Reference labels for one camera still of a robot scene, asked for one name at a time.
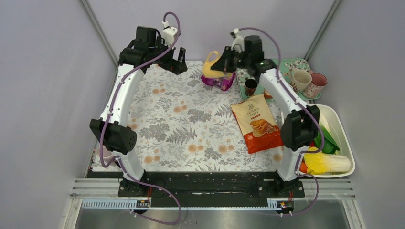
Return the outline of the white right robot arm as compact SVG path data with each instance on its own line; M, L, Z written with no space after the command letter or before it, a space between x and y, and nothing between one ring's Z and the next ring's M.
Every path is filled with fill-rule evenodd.
M291 181L298 177L298 158L318 136L320 110L315 105L308 105L287 85L279 70L280 61L274 62L264 57L259 36L242 37L235 32L231 36L233 44L225 47L211 69L221 72L246 69L260 86L270 92L284 114L280 134L286 149L277 170L280 180L274 183L274 190L276 194L285 197L293 190Z

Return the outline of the brown butterfly mug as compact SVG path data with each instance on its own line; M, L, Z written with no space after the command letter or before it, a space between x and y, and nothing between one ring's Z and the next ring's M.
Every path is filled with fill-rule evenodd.
M244 84L245 95L252 96L255 93L257 86L258 83L255 79L246 78Z

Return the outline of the small orange mug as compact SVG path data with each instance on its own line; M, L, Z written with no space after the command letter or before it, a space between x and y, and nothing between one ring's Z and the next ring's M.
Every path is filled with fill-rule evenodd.
M270 92L266 89L263 90L263 96L265 99L270 100L273 99L272 95L270 94Z

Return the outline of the pink floral mug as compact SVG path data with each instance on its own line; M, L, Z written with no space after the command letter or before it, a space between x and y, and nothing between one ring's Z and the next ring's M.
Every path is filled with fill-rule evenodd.
M327 85L327 78L320 73L313 73L311 75L311 83L304 89L302 95L308 99L315 99Z

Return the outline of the teal and cream mug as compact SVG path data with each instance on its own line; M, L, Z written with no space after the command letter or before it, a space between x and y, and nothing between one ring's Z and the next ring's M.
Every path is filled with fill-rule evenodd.
M305 70L292 68L289 70L289 76L290 85L297 94L301 93L312 81L311 74Z

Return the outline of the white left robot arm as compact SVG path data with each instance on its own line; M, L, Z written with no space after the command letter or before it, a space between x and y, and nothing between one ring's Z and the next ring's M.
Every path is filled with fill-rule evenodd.
M102 166L118 164L124 179L131 181L129 188L136 196L146 194L148 184L142 179L144 168L135 152L137 134L128 127L130 107L151 65L176 75L187 71L184 48L180 48L177 59L173 58L180 34L179 29L168 25L162 31L138 26L135 39L119 55L117 79L104 111L98 119L90 121L89 127L100 144Z

